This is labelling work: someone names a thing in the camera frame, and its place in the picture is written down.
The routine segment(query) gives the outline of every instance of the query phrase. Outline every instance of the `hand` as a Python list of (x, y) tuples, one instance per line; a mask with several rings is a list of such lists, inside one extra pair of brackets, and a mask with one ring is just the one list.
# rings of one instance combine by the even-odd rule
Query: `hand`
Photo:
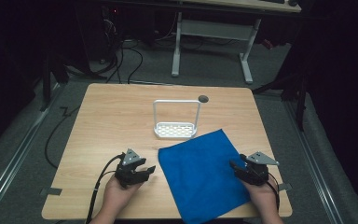
[(130, 185), (126, 189), (121, 187), (118, 180), (112, 175), (106, 184), (103, 193), (103, 206), (91, 223), (112, 224), (116, 216), (128, 204), (132, 195), (143, 185), (143, 183)]
[[(248, 189), (251, 200), (260, 213), (263, 224), (283, 223), (278, 214), (275, 193), (268, 184), (256, 186), (244, 181), (241, 182)], [(278, 192), (278, 186), (271, 176), (268, 176), (268, 182)]]

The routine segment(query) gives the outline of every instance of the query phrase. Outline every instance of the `black cable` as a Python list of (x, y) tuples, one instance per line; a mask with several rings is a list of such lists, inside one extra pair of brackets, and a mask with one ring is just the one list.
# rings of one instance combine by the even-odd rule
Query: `black cable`
[(139, 45), (139, 40), (137, 40), (137, 39), (124, 40), (124, 41), (123, 41), (123, 44), (121, 45), (121, 47), (124, 46), (124, 43), (125, 43), (125, 42), (132, 42), (132, 41), (135, 42), (135, 45), (130, 46), (130, 47), (126, 47), (126, 49), (134, 49), (134, 48), (138, 47), (138, 45)]
[(142, 56), (142, 54), (138, 50), (135, 50), (135, 49), (128, 49), (128, 50), (132, 50), (132, 51), (138, 53), (139, 56), (141, 56), (141, 61), (139, 62), (138, 66), (130, 73), (130, 75), (127, 79), (127, 83), (130, 84), (130, 79), (131, 79), (132, 75), (138, 70), (138, 68), (141, 67), (142, 62), (144, 61), (144, 56)]
[(120, 76), (120, 73), (118, 72), (118, 69), (121, 67), (121, 65), (123, 64), (123, 43), (121, 43), (121, 46), (120, 46), (120, 49), (121, 49), (121, 59), (120, 59), (120, 63), (116, 63), (116, 70), (112, 73), (112, 75), (109, 76), (109, 78), (105, 81), (105, 83), (108, 83), (110, 81), (110, 79), (113, 77), (113, 75), (115, 73), (117, 73), (117, 78), (118, 78), (118, 83), (121, 84), (121, 76)]
[(226, 43), (219, 43), (216, 41), (209, 40), (208, 38), (205, 38), (204, 41), (207, 43), (211, 43), (211, 44), (215, 44), (215, 45), (219, 45), (219, 46), (225, 46), (225, 45), (230, 45), (230, 44), (240, 42), (240, 40), (230, 39)]
[(107, 175), (107, 174), (111, 174), (111, 173), (114, 173), (115, 171), (109, 171), (109, 172), (106, 172), (103, 174), (103, 176)]
[(117, 68), (117, 79), (118, 79), (118, 84), (122, 84), (120, 70), (118, 68)]
[(193, 48), (193, 49), (191, 49), (191, 48), (186, 48), (184, 45), (180, 45), (180, 47), (182, 48), (182, 49), (189, 49), (189, 50), (194, 50), (194, 49), (199, 49), (199, 48), (201, 48), (202, 46), (203, 46), (203, 44), (204, 44), (204, 39), (203, 38), (201, 38), (201, 37), (199, 37), (199, 36), (191, 36), (191, 37), (188, 37), (188, 38), (184, 38), (184, 40), (193, 40), (193, 39), (198, 39), (199, 41), (200, 41), (200, 44), (197, 46), (197, 47), (195, 47), (195, 48)]
[[(257, 175), (258, 178), (260, 178), (260, 180), (262, 180), (265, 184), (267, 184), (271, 189), (272, 191), (274, 192), (275, 194), (275, 200), (276, 200), (276, 204), (277, 204), (277, 210), (279, 211), (279, 207), (280, 207), (280, 204), (281, 204), (281, 199), (279, 197), (279, 193), (278, 191), (266, 180), (263, 179), (263, 177), (261, 177), (256, 171), (254, 168), (252, 168), (251, 166), (247, 166), (246, 168), (250, 169), (255, 175)], [(272, 176), (272, 178), (275, 180), (275, 183), (277, 184), (278, 186), (278, 181), (277, 179), (275, 178), (275, 176), (273, 176), (272, 174), (268, 173), (268, 175)]]
[(80, 106), (76, 107), (74, 110), (72, 110), (71, 112), (69, 112), (69, 114), (65, 114), (65, 117), (63, 117), (63, 119), (54, 127), (53, 131), (50, 133), (50, 136), (48, 137), (48, 140), (46, 141), (45, 144), (45, 158), (48, 161), (48, 164), (50, 164), (52, 167), (54, 167), (55, 169), (58, 169), (58, 166), (55, 165), (49, 158), (48, 158), (48, 143), (50, 142), (52, 136), (55, 134), (55, 132), (57, 131), (57, 129), (60, 127), (60, 125), (68, 118), (70, 117), (75, 111), (77, 111), (80, 108)]
[[(170, 38), (172, 38), (172, 37), (174, 37), (174, 35), (173, 35), (173, 36), (170, 36), (170, 37), (167, 37), (167, 38), (165, 38), (165, 39), (156, 40), (156, 41), (155, 41), (155, 44), (160, 45), (160, 46), (162, 46), (162, 47), (170, 47), (170, 46), (173, 46), (173, 45), (175, 45), (176, 42), (175, 42), (175, 40), (170, 40)], [(159, 41), (170, 41), (171, 44), (165, 45), (165, 44), (159, 43)]]
[[(113, 45), (109, 47), (109, 54), (111, 51), (115, 51), (116, 50), (116, 47), (114, 47)], [(117, 57), (116, 57), (116, 54), (113, 52), (113, 55), (112, 55), (112, 59), (110, 60), (110, 63), (103, 69), (101, 70), (98, 70), (98, 71), (95, 71), (95, 72), (92, 72), (94, 75), (100, 75), (102, 73), (105, 73), (105, 72), (108, 72), (110, 70), (112, 70), (115, 65), (116, 65), (116, 61), (117, 61)], [(86, 74), (84, 73), (81, 73), (81, 72), (76, 72), (72, 69), (70, 69), (69, 67), (65, 66), (65, 69), (68, 73), (72, 74), (72, 75), (75, 75), (75, 76), (85, 76)]]
[(89, 203), (89, 214), (87, 215), (87, 220), (86, 220), (86, 224), (89, 224), (92, 221), (92, 211), (94, 210), (94, 204), (95, 204), (95, 199), (97, 198), (97, 193), (98, 193), (98, 188), (100, 187), (101, 184), (101, 179), (103, 178), (104, 175), (111, 173), (108, 172), (106, 173), (106, 169), (107, 167), (110, 165), (110, 163), (112, 163), (114, 160), (121, 158), (123, 156), (123, 154), (121, 155), (117, 155), (114, 158), (112, 158), (103, 168), (103, 170), (101, 171), (100, 176), (98, 177), (97, 183), (95, 183), (95, 187), (94, 187), (94, 191), (92, 192), (92, 196), (91, 196), (91, 201)]

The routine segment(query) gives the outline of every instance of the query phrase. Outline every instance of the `perforated tray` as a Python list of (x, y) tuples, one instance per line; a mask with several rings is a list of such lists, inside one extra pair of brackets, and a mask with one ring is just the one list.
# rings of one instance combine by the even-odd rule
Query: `perforated tray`
[(155, 133), (163, 138), (191, 138), (197, 132), (194, 124), (187, 122), (160, 122)]

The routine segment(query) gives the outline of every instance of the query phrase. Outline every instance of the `blue cloth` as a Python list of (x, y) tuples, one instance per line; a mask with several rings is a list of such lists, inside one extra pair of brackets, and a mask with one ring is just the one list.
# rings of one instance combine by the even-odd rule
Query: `blue cloth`
[(230, 160), (243, 161), (223, 130), (161, 148), (158, 160), (187, 224), (212, 220), (250, 201), (229, 166)]

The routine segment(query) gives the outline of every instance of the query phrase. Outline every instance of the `tape strip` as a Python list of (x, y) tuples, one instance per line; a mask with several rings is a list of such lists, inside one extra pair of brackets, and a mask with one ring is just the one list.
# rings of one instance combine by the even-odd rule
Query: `tape strip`
[(40, 191), (41, 196), (47, 195), (61, 195), (62, 189), (54, 189), (54, 188), (43, 188)]
[(291, 190), (292, 189), (292, 185), (291, 184), (285, 184), (285, 183), (281, 183), (280, 185), (278, 185), (278, 190)]

